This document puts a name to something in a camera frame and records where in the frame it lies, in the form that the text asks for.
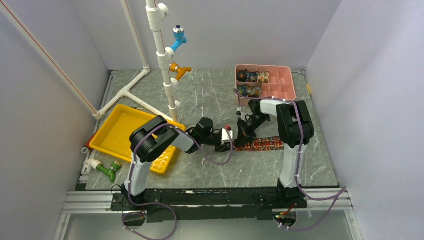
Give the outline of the multicolour patterned necktie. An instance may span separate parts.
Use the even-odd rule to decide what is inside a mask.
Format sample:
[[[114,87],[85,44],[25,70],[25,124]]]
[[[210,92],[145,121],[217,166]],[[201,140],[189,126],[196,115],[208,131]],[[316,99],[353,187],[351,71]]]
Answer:
[[[235,148],[239,152],[280,151],[283,149],[284,143],[279,136],[256,138],[253,142]]]

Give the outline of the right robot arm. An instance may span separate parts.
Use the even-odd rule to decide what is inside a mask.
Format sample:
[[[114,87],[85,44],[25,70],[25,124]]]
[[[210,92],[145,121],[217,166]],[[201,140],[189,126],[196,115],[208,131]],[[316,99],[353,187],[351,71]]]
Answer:
[[[247,119],[237,121],[235,146],[240,148],[253,143],[257,138],[256,129],[264,122],[269,122],[271,116],[276,117],[279,138],[284,147],[284,157],[275,200],[280,207],[287,208],[295,199],[304,197],[299,188],[299,172],[304,150],[315,134],[308,106],[303,100],[284,102],[274,99],[252,99],[248,105],[252,114]]]

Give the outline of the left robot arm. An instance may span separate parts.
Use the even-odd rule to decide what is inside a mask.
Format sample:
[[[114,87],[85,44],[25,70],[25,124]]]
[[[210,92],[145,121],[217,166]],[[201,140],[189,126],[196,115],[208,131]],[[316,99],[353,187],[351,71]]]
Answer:
[[[169,147],[186,154],[193,154],[203,145],[213,146],[218,153],[233,152],[235,139],[230,127],[214,128],[214,122],[203,117],[188,130],[168,123],[164,117],[156,116],[129,137],[131,166],[127,180],[121,187],[124,204],[131,210],[139,209],[145,201],[145,191],[150,167]]]

